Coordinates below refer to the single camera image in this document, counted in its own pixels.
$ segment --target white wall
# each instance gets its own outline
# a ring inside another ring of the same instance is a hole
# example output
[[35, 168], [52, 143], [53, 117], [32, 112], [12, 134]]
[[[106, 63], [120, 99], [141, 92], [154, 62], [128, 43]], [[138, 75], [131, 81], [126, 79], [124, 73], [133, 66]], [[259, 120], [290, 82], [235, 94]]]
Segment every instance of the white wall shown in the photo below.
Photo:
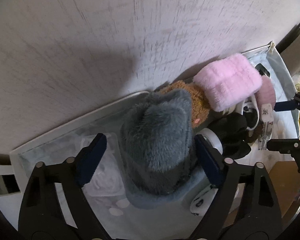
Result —
[[0, 0], [0, 153], [299, 22], [300, 0]]

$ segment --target blue fleece fabric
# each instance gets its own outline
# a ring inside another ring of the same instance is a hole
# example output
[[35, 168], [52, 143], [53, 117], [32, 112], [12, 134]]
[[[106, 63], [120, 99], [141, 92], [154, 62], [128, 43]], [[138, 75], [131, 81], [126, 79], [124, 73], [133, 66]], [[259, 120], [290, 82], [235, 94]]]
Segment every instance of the blue fleece fabric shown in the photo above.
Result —
[[198, 176], [191, 128], [191, 97], [183, 89], [151, 93], [121, 127], [127, 198], [138, 208], [182, 197]]

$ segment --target paper sticker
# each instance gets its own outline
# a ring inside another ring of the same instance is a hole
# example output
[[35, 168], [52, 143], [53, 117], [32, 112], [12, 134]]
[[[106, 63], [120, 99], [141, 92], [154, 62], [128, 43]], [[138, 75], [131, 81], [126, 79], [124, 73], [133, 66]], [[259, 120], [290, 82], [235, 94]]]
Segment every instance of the paper sticker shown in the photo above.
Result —
[[264, 104], [261, 106], [260, 120], [263, 124], [263, 127], [262, 133], [258, 138], [258, 149], [266, 150], [267, 142], [271, 139], [272, 127], [274, 122], [271, 104]]

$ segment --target white cloth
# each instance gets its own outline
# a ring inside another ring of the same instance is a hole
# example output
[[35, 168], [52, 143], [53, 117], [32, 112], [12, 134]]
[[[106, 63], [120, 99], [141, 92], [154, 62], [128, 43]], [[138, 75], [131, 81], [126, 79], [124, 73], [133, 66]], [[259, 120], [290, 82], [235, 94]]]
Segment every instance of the white cloth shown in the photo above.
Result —
[[[105, 134], [107, 141], [111, 134]], [[95, 135], [82, 138], [80, 148], [88, 146]], [[94, 172], [91, 181], [83, 186], [84, 192], [94, 197], [119, 196], [125, 193], [118, 163], [114, 157], [114, 147], [107, 143], [107, 148]]]
[[[214, 197], [218, 192], [217, 188], [207, 186], [204, 190], [195, 196], [194, 200], [190, 204], [190, 212], [195, 216], [204, 216], [210, 207]], [[239, 189], [235, 192], [234, 198], [237, 197]]]

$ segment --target pink fuzzy pouch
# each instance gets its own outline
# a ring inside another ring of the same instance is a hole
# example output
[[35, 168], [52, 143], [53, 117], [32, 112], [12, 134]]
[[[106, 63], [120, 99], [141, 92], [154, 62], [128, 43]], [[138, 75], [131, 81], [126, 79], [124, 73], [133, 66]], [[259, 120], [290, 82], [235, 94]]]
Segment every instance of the pink fuzzy pouch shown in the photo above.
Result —
[[256, 101], [259, 108], [259, 112], [261, 112], [261, 106], [264, 104], [271, 104], [272, 109], [275, 106], [275, 90], [272, 85], [271, 79], [264, 75], [262, 78], [262, 86], [258, 92], [256, 92]]
[[202, 88], [216, 112], [245, 100], [262, 85], [259, 72], [238, 53], [209, 63], [194, 76], [193, 81]]

